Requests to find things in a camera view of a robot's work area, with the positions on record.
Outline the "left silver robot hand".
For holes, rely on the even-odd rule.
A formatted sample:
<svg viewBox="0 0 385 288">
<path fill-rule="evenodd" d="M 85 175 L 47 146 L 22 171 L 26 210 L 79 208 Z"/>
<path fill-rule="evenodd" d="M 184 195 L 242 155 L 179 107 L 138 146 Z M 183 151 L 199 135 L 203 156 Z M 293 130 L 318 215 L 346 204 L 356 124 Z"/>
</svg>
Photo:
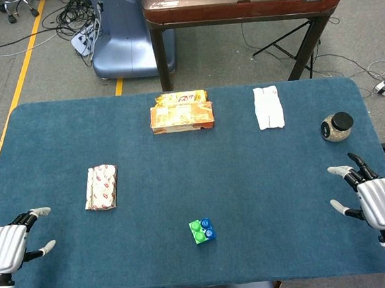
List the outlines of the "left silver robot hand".
<svg viewBox="0 0 385 288">
<path fill-rule="evenodd" d="M 10 224 L 0 227 L 0 274 L 14 274 L 24 262 L 43 257 L 56 245 L 55 240 L 35 251 L 26 251 L 28 234 L 39 217 L 47 216 L 50 207 L 34 208 L 19 214 Z"/>
</svg>

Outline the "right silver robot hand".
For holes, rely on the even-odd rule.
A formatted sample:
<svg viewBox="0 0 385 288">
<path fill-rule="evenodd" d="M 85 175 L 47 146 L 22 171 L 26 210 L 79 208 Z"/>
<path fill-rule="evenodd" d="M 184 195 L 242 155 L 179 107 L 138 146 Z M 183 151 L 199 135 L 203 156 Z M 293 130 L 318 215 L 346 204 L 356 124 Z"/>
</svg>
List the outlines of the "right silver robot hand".
<svg viewBox="0 0 385 288">
<path fill-rule="evenodd" d="M 348 157 L 359 170 L 347 166 L 330 166 L 327 171 L 340 176 L 352 188 L 359 200 L 359 209 L 340 204 L 336 199 L 330 200 L 331 206 L 347 217 L 366 221 L 379 231 L 385 230 L 385 178 L 375 173 L 358 155 L 349 153 Z"/>
</svg>

